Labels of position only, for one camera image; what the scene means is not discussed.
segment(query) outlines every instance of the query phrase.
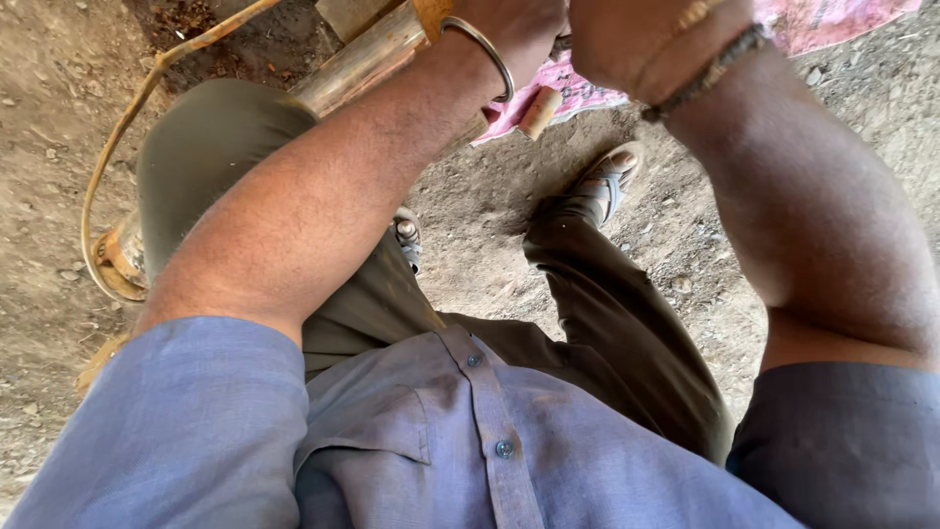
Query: wooden log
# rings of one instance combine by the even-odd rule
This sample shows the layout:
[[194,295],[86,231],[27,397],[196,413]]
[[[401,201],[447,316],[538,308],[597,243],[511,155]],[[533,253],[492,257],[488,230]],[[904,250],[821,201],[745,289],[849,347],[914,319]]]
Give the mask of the wooden log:
[[415,7],[405,2],[290,92],[324,118],[387,79],[429,45]]
[[317,11],[344,44],[379,22],[401,4],[401,0],[320,0]]

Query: sandal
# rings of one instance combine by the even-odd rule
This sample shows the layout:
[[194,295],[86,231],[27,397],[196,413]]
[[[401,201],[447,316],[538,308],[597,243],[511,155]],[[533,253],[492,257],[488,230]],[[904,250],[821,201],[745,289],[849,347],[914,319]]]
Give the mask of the sandal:
[[388,229],[399,241],[401,252],[411,265],[412,272],[418,275],[421,272],[421,266],[418,263],[421,258],[421,224],[418,222],[417,215],[406,207],[400,207],[392,217],[392,223]]
[[[626,170],[620,172],[615,167],[612,158],[623,153],[632,154],[634,162]],[[607,211],[603,215],[600,226],[598,226],[600,228],[614,216],[620,202],[623,201],[624,192],[642,168],[643,158],[643,145],[639,141],[628,141],[605,152],[593,165],[587,168],[571,191],[568,192],[568,196],[606,200]]]

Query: shirt placket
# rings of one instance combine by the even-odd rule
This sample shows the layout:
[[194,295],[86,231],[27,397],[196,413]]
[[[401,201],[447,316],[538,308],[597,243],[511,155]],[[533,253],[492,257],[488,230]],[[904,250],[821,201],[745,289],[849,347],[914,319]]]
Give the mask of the shirt placket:
[[473,415],[486,460],[490,499],[501,528],[542,529],[522,440],[509,416],[489,355],[459,326],[437,331],[450,357],[470,381]]

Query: forearm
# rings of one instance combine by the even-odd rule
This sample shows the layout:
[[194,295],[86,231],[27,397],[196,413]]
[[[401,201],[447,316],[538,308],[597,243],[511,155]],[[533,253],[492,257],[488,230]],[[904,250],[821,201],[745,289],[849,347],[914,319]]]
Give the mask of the forearm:
[[264,160],[187,235],[137,332],[188,315],[301,323],[365,260],[420,171],[502,84],[447,32],[402,74]]
[[666,123],[712,180],[747,278],[773,312],[936,351],[937,284],[890,169],[765,49]]

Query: person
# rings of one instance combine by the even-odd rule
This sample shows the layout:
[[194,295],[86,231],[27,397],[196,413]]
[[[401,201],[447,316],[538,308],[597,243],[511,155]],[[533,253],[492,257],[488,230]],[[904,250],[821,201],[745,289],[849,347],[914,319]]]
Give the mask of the person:
[[[519,86],[564,4],[451,14]],[[320,123],[239,81],[180,97],[138,165],[160,272],[136,338],[8,527],[940,525],[925,236],[891,171],[751,20],[748,0],[570,7],[575,69],[650,104],[700,160],[767,307],[733,442],[676,314],[598,231],[642,170],[635,143],[547,200],[525,237],[567,342],[421,294],[402,251],[419,246],[414,221],[389,221],[508,91],[478,37],[449,28]]]

